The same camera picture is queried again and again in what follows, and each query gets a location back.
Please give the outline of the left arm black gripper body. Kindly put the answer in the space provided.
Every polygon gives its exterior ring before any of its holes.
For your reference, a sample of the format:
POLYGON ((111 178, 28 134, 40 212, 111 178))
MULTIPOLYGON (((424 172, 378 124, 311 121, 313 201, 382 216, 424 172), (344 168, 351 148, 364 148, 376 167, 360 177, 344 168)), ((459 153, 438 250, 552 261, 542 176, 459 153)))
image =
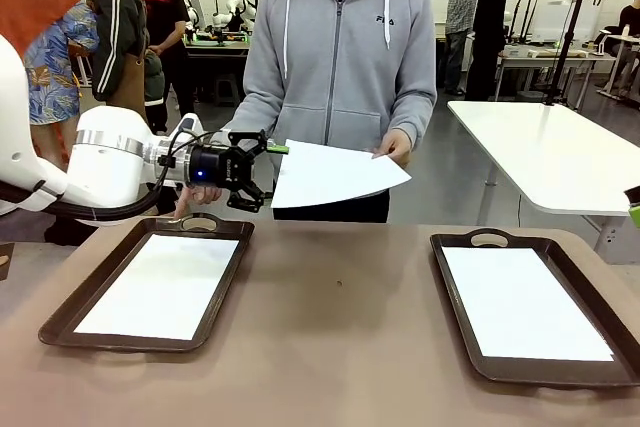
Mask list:
POLYGON ((195 146, 190 151, 188 184, 196 187, 217 187, 237 190, 235 163, 236 146, 195 146))

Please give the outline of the person's right hand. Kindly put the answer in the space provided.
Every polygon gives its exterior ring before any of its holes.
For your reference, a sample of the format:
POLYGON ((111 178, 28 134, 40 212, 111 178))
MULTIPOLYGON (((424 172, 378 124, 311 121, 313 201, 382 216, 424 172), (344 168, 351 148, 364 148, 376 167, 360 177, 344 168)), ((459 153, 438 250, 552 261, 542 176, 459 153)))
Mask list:
POLYGON ((217 187, 184 187, 176 202, 173 219, 179 220, 191 213, 193 205, 208 205, 217 201, 222 190, 217 187))

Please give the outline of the person's left hand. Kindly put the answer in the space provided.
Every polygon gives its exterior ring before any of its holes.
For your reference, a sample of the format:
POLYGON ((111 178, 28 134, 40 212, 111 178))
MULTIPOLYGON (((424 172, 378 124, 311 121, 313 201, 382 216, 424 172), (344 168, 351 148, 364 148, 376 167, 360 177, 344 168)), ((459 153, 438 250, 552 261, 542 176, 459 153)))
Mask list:
POLYGON ((401 129, 391 129, 383 137, 380 146, 374 150, 373 157, 386 156, 405 169, 409 165, 411 152, 412 143, 409 136, 401 129))

